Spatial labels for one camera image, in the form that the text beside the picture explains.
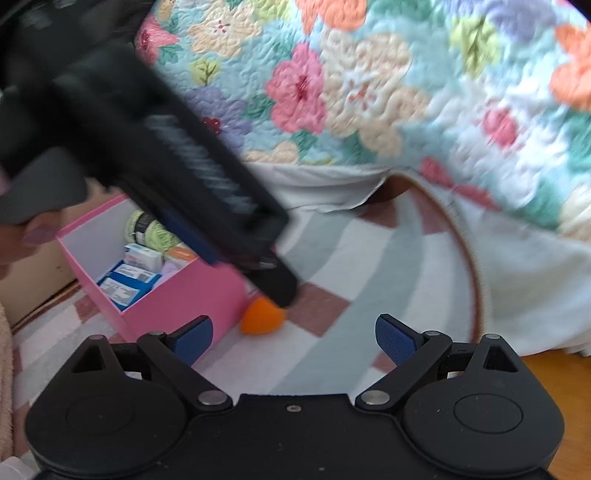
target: floral quilt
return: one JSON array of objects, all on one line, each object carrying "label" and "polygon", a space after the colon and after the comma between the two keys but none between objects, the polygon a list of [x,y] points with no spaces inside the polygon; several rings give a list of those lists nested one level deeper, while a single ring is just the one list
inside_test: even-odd
[{"label": "floral quilt", "polygon": [[591,238],[591,27],[565,0],[161,0],[136,50],[245,161],[413,168]]}]

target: orange ball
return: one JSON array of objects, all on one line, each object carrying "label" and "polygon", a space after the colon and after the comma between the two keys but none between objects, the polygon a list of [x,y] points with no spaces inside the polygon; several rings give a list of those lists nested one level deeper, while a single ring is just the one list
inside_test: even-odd
[{"label": "orange ball", "polygon": [[244,312],[240,331],[246,335],[263,335],[277,330],[285,321],[285,310],[267,297],[258,297]]}]

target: purple flower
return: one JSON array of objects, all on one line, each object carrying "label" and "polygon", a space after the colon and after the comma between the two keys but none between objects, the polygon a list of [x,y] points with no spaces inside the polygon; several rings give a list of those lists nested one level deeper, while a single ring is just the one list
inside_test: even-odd
[{"label": "purple flower", "polygon": [[251,121],[242,118],[246,102],[228,100],[214,86],[195,88],[185,94],[189,108],[201,117],[210,130],[236,153],[242,151],[244,135],[252,129]]},{"label": "purple flower", "polygon": [[537,27],[554,27],[556,13],[549,0],[443,0],[445,10],[458,17],[483,15],[505,35],[524,43]]}]

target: fingernail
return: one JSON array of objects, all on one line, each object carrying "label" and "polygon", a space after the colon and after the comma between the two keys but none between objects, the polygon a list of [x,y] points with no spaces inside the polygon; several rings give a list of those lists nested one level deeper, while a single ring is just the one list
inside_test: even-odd
[{"label": "fingernail", "polygon": [[10,190],[10,179],[3,168],[0,167],[0,195],[4,195]]},{"label": "fingernail", "polygon": [[47,225],[39,225],[22,237],[22,242],[26,245],[36,246],[51,242],[57,235],[59,228]]}]

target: blue package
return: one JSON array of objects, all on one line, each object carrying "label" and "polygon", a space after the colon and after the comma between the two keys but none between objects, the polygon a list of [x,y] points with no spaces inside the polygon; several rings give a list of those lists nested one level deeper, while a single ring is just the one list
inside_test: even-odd
[{"label": "blue package", "polygon": [[160,277],[159,274],[119,262],[101,279],[99,287],[123,311],[152,290]]}]

